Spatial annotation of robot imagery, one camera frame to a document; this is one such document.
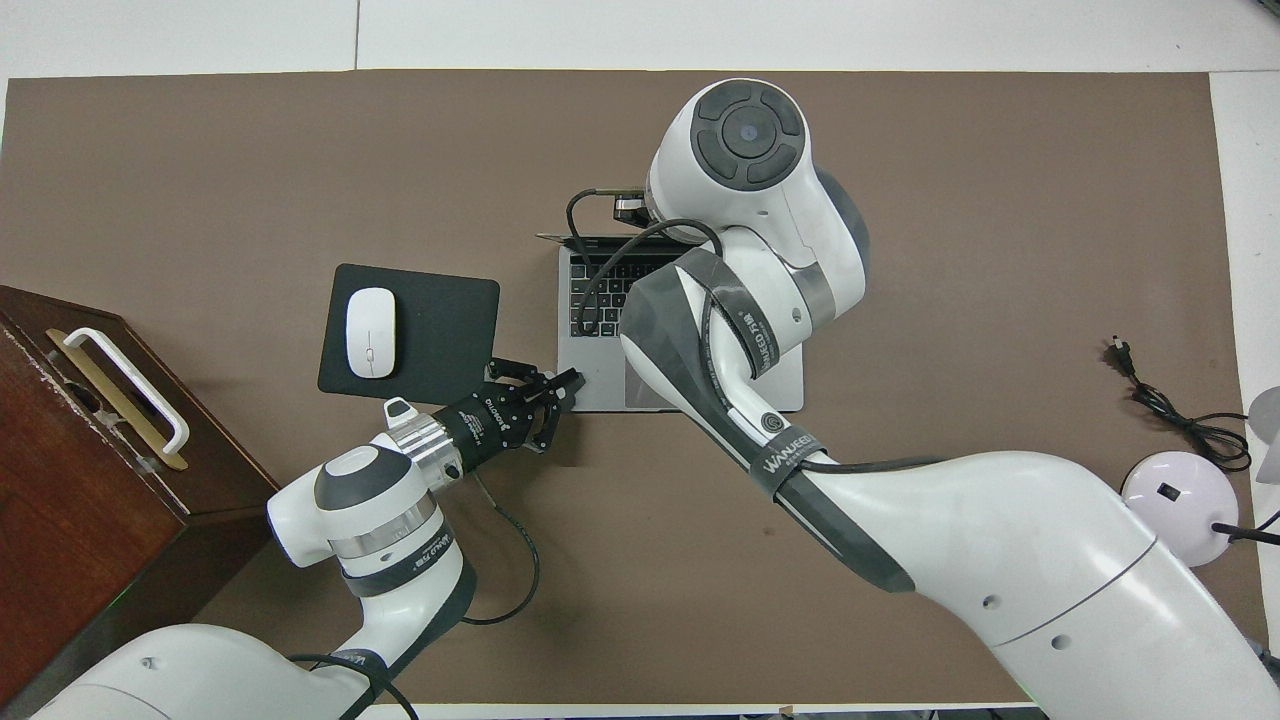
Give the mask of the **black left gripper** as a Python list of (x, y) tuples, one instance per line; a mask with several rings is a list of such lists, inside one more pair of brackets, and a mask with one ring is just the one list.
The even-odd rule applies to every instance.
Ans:
[(461, 471), (468, 473), (506, 450), (525, 447), (544, 454), (554, 439), (561, 419), (561, 401), (585, 384), (576, 368), (548, 375), (536, 366), (492, 357), (488, 375), (509, 378), (515, 388), (480, 388), (436, 413), (460, 455)]

